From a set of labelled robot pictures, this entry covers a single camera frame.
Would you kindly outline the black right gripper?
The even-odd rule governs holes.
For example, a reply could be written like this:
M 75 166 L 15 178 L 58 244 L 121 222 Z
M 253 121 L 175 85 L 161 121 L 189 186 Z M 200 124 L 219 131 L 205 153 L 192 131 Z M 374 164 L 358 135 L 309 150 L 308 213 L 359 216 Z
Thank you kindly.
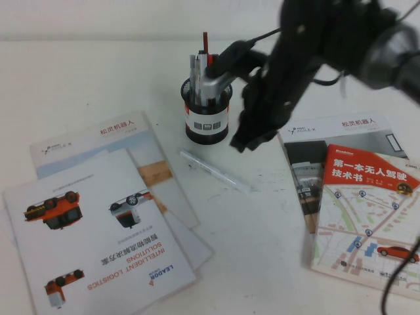
M 239 153 L 270 142 L 290 119 L 294 107 L 316 73 L 313 56 L 286 49 L 272 51 L 245 91 L 244 109 L 230 146 Z

